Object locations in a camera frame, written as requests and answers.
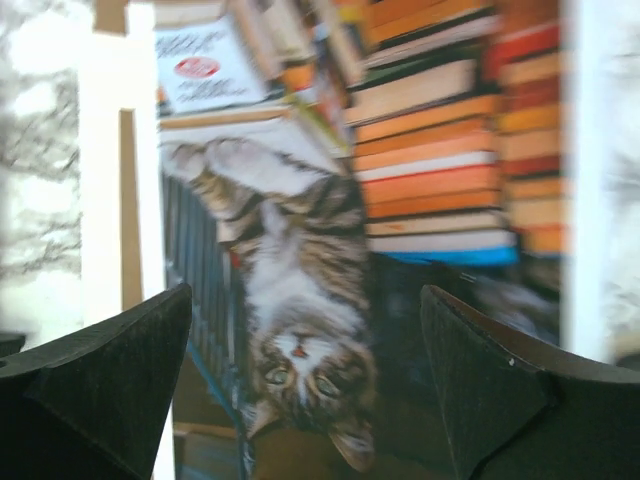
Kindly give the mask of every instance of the tabby cat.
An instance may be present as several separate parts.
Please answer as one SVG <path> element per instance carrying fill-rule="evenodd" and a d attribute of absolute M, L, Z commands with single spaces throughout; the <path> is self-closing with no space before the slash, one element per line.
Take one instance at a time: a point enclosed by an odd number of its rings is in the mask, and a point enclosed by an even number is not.
<path fill-rule="evenodd" d="M 321 431 L 366 470 L 376 367 L 355 180 L 242 138 L 166 143 L 161 155 L 242 263 L 256 396 L 245 412 L 249 438 L 278 420 Z"/>

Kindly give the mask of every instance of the orange book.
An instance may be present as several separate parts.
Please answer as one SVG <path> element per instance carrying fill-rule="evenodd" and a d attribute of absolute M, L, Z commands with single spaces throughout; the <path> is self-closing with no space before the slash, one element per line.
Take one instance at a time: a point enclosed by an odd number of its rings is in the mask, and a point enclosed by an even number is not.
<path fill-rule="evenodd" d="M 468 208 L 492 208 L 498 205 L 500 205 L 499 191 L 478 190 L 367 205 L 367 215 L 369 218 L 400 217 Z"/>
<path fill-rule="evenodd" d="M 560 125 L 560 115 L 560 105 L 527 108 L 502 115 L 498 118 L 498 128 L 503 133 L 557 128 Z"/>
<path fill-rule="evenodd" d="M 514 162 L 503 162 L 502 171 L 510 176 L 535 175 L 539 173 L 558 172 L 562 161 L 559 155 L 527 158 Z"/>
<path fill-rule="evenodd" d="M 497 95 L 483 95 L 362 125 L 356 127 L 356 143 L 368 142 L 376 138 L 397 135 L 460 118 L 489 115 L 496 112 L 498 99 Z"/>
<path fill-rule="evenodd" d="M 560 77 L 533 80 L 512 86 L 505 95 L 504 109 L 524 110 L 546 104 L 560 102 Z"/>
<path fill-rule="evenodd" d="M 500 159 L 505 162 L 562 153 L 562 138 L 555 128 L 501 136 L 498 145 Z"/>
<path fill-rule="evenodd" d="M 561 177 L 511 180 L 505 185 L 505 191 L 512 200 L 557 197 L 565 193 L 565 181 Z"/>
<path fill-rule="evenodd" d="M 498 172 L 493 165 L 452 168 L 362 182 L 368 204 L 468 190 L 492 190 L 497 186 Z"/>
<path fill-rule="evenodd" d="M 560 0 L 497 0 L 502 15 L 502 35 L 510 35 L 558 20 Z"/>
<path fill-rule="evenodd" d="M 390 4 L 387 8 L 392 9 L 391 5 L 394 0 L 387 0 L 387 2 Z M 478 0 L 444 0 L 426 7 L 422 4 L 422 9 L 408 16 L 386 21 L 380 25 L 374 24 L 372 28 L 373 39 L 377 43 L 383 42 L 414 30 L 463 16 L 480 7 L 487 6 L 488 3 L 485 1 L 480 4 Z"/>
<path fill-rule="evenodd" d="M 369 4 L 371 11 L 371 25 L 378 27 L 403 17 L 414 15 L 420 10 L 431 8 L 442 0 L 381 0 Z"/>
<path fill-rule="evenodd" d="M 356 145 L 354 155 L 363 157 L 365 155 L 375 155 L 376 153 L 400 150 L 402 148 L 415 147 L 425 143 L 433 143 L 439 140 L 468 135 L 474 131 L 484 130 L 486 125 L 485 117 L 475 117 L 460 122 L 447 123 L 445 125 L 432 128 L 423 128 L 413 132 L 393 135 L 391 137 L 373 140 L 371 142 L 359 143 Z"/>
<path fill-rule="evenodd" d="M 493 132 L 477 131 L 471 134 L 449 140 L 418 145 L 415 147 L 391 150 L 375 155 L 356 157 L 354 168 L 356 171 L 374 168 L 390 167 L 402 163 L 429 160 L 431 158 L 448 157 L 465 152 L 491 151 L 494 149 L 495 137 Z"/>
<path fill-rule="evenodd" d="M 282 82 L 294 92 L 306 90 L 313 86 L 315 67 L 313 63 L 296 65 L 285 69 Z"/>
<path fill-rule="evenodd" d="M 565 230 L 564 225 L 528 229 L 522 235 L 523 249 L 538 255 L 564 253 L 566 252 Z"/>
<path fill-rule="evenodd" d="M 529 230 L 565 223 L 565 199 L 561 197 L 527 198 L 507 203 L 509 222 L 516 229 Z"/>

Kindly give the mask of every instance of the cat face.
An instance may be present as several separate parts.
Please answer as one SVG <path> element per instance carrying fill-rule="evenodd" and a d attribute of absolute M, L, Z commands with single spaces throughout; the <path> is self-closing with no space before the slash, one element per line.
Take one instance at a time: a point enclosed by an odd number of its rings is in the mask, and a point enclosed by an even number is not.
<path fill-rule="evenodd" d="M 252 345 L 254 388 L 262 397 L 251 437 L 276 420 L 328 433 L 345 460 L 364 471 L 373 462 L 370 419 L 375 367 L 369 350 L 336 335 L 316 315 L 279 319 Z"/>

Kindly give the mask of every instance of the book spine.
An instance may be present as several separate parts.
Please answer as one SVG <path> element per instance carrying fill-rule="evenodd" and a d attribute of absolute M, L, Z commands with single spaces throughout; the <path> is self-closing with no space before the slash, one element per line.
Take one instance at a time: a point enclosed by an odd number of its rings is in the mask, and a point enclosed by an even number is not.
<path fill-rule="evenodd" d="M 229 3 L 235 13 L 245 37 L 251 44 L 261 68 L 267 78 L 276 79 L 282 75 L 282 62 L 277 55 L 273 40 L 259 14 L 256 0 L 235 0 Z"/>
<path fill-rule="evenodd" d="M 362 57 L 349 38 L 335 6 L 331 0 L 313 0 L 318 18 L 328 32 L 331 49 L 336 55 L 340 70 L 347 79 L 348 85 L 355 85 L 364 78 Z"/>
<path fill-rule="evenodd" d="M 259 5 L 283 62 L 307 62 L 315 57 L 313 45 L 290 0 L 268 0 Z"/>

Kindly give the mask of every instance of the marble surface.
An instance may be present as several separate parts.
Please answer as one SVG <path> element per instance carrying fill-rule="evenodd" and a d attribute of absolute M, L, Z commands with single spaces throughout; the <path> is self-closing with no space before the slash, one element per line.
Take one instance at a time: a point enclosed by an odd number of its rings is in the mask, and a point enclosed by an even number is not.
<path fill-rule="evenodd" d="M 614 28 L 605 67 L 612 87 L 614 162 L 605 181 L 613 203 L 613 234 L 605 304 L 611 331 L 624 336 L 640 333 L 640 2 L 619 0 L 611 13 Z"/>
<path fill-rule="evenodd" d="M 90 0 L 0 2 L 0 330 L 82 327 L 77 36 Z"/>

